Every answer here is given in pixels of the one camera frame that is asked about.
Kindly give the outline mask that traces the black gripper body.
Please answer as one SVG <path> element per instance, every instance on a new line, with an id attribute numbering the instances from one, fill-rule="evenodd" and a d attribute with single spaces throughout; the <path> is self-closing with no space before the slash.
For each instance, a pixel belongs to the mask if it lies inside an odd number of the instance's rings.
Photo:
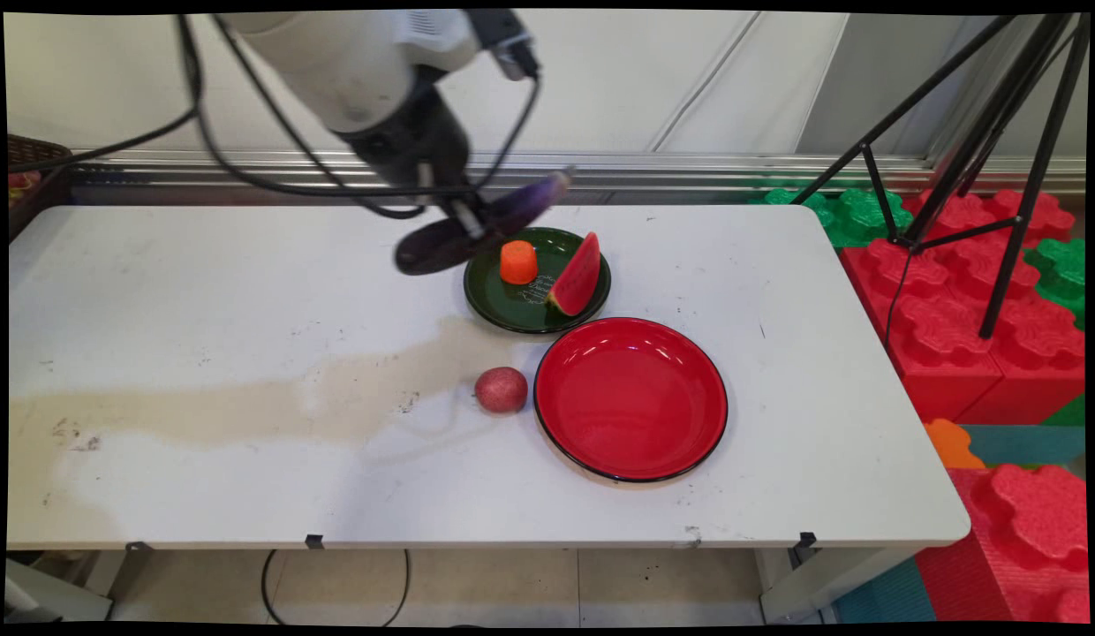
<path id="1" fill-rule="evenodd" d="M 433 81 L 415 81 L 385 120 L 337 136 L 393 188 L 468 186 L 470 141 Z"/>

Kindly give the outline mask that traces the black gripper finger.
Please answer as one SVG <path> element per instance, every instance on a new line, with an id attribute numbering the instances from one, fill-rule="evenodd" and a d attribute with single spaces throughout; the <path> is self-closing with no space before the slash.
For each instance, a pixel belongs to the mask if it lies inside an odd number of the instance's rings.
<path id="1" fill-rule="evenodd" d="M 486 203 L 476 190 L 442 196 L 446 213 L 442 243 L 480 242 L 488 238 Z"/>
<path id="2" fill-rule="evenodd" d="M 511 235 L 511 193 L 488 198 L 474 194 L 473 218 L 475 240 L 499 240 Z"/>

